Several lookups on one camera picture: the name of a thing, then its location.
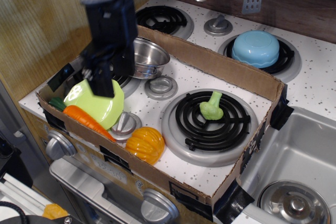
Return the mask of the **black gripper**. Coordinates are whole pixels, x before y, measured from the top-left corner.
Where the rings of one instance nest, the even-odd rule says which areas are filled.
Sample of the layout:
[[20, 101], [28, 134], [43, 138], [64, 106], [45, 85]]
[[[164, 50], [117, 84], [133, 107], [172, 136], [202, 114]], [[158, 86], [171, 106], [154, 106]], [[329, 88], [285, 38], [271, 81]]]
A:
[[81, 0], [92, 35], [86, 78], [94, 95], [114, 97], [110, 65], [118, 76], [133, 76], [138, 36], [133, 0]]

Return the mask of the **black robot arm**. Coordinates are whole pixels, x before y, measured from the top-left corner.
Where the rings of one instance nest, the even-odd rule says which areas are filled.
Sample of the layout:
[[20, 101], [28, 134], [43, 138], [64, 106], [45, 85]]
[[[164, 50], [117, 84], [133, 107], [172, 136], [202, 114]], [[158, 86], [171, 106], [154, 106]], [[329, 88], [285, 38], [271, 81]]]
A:
[[95, 95], [114, 97], [112, 75], [134, 74], [138, 27], [133, 0], [80, 0], [85, 6], [92, 41], [83, 50], [82, 71]]

